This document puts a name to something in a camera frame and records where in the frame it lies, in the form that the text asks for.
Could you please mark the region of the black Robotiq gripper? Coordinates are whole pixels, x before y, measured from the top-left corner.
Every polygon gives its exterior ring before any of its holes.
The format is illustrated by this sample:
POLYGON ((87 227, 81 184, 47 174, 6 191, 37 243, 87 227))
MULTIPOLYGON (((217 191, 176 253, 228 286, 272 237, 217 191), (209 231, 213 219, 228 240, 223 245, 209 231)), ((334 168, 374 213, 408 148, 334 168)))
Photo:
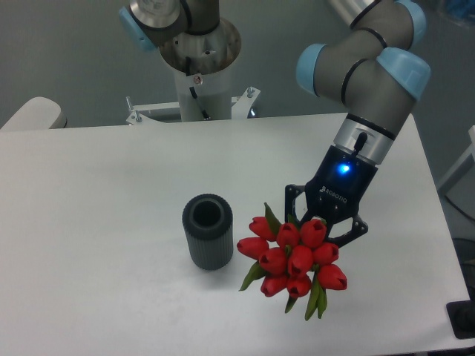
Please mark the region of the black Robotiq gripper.
POLYGON ((314 217, 322 218, 328 225, 340 223, 352 217, 350 230, 326 238, 342 248, 368 232, 368 224, 356 216, 359 203, 378 168, 357 156, 331 146, 315 176, 304 186, 289 184, 284 189, 284 218, 290 223, 294 218, 305 223, 314 217), (297 218, 296 200, 305 193, 307 212, 297 218))

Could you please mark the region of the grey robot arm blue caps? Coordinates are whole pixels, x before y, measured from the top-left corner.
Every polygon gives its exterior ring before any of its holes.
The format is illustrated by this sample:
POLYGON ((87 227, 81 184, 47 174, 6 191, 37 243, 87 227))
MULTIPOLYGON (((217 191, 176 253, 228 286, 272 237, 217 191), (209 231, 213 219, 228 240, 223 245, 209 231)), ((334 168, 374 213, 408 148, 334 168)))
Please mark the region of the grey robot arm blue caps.
MULTIPOLYGON (((430 78, 429 65, 411 53, 426 31, 423 10, 412 1, 333 1, 350 28, 334 45, 313 44, 299 56, 295 76, 308 93, 340 101, 348 113, 315 176, 288 185, 285 215, 329 227, 346 219, 351 229, 332 238, 344 246, 367 232, 359 203, 430 78)), ((233 104, 229 68, 241 49, 240 34, 220 15, 217 1, 131 1, 119 11, 128 35, 144 51, 158 50, 174 71, 183 121, 246 117, 233 104)))

